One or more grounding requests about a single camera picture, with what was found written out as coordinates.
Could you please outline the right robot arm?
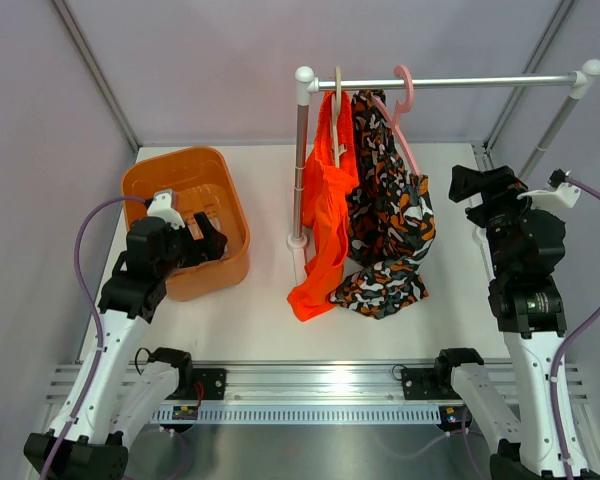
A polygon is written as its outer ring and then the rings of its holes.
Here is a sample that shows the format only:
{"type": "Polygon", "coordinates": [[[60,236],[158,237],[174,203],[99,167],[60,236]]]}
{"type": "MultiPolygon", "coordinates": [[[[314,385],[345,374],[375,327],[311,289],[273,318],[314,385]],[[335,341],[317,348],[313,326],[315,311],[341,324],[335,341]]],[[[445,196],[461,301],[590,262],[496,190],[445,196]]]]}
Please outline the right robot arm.
{"type": "Polygon", "coordinates": [[[509,167],[452,169],[450,200],[481,199],[466,216],[489,247],[488,300],[513,366],[519,410],[506,404],[473,348],[441,351],[433,385],[443,396],[458,395],[463,417],[478,424],[493,479],[600,476],[589,466],[573,418],[565,361],[573,335],[552,277],[566,237],[555,213],[574,207],[580,194],[562,170],[552,174],[548,188],[531,190],[509,167]]]}

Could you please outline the beige hanger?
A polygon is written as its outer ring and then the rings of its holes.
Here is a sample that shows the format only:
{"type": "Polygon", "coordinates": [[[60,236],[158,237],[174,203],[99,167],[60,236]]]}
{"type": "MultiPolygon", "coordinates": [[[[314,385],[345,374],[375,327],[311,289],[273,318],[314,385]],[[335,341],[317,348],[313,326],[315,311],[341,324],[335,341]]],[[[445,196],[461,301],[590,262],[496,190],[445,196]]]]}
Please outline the beige hanger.
{"type": "Polygon", "coordinates": [[[334,81],[335,81],[335,90],[334,94],[331,97],[331,139],[332,139],[332,150],[333,150],[333,162],[334,166],[339,168],[341,166],[340,158],[342,154],[346,151],[346,147],[340,143],[339,139],[339,130],[338,123],[339,118],[342,111],[342,74],[341,68],[339,65],[335,67],[334,70],[334,81]]]}

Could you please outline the orange shorts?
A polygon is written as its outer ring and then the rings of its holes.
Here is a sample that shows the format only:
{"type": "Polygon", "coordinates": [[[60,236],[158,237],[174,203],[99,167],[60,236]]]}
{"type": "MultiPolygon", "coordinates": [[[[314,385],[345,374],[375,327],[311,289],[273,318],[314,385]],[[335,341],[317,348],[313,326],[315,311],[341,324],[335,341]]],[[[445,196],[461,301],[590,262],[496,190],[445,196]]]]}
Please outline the orange shorts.
{"type": "Polygon", "coordinates": [[[331,97],[324,94],[319,111],[313,150],[305,166],[302,224],[313,233],[315,255],[306,264],[306,280],[287,297],[296,316],[306,322],[331,310],[330,296],[343,279],[349,253],[349,212],[347,196],[359,186],[354,146],[351,101],[342,93],[338,130],[346,147],[339,168],[334,166],[331,139],[331,97]]]}

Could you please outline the camouflage patterned shorts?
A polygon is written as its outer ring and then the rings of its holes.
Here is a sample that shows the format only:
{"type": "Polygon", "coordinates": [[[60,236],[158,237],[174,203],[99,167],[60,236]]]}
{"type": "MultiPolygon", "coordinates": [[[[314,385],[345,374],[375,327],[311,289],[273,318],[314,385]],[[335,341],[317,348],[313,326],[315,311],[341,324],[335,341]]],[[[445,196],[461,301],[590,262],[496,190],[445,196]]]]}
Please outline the camouflage patterned shorts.
{"type": "Polygon", "coordinates": [[[333,305],[383,319],[428,296],[419,268],[436,236],[428,177],[411,173],[374,99],[351,100],[359,186],[347,196],[349,252],[360,270],[330,294],[333,305]]]}

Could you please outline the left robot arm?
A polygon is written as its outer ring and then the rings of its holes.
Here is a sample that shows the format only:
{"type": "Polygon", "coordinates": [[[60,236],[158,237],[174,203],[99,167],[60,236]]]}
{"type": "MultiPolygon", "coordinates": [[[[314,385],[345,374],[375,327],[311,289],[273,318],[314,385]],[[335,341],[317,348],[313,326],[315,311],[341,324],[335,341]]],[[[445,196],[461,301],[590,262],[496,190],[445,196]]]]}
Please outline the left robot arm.
{"type": "Polygon", "coordinates": [[[160,347],[126,393],[119,389],[139,350],[166,282],[183,267],[220,259],[227,238],[203,212],[200,234],[160,216],[132,223],[126,248],[104,284],[96,334],[62,409],[45,433],[29,435],[24,454],[42,479],[121,479],[138,434],[169,396],[188,396],[195,385],[189,353],[160,347]]]}

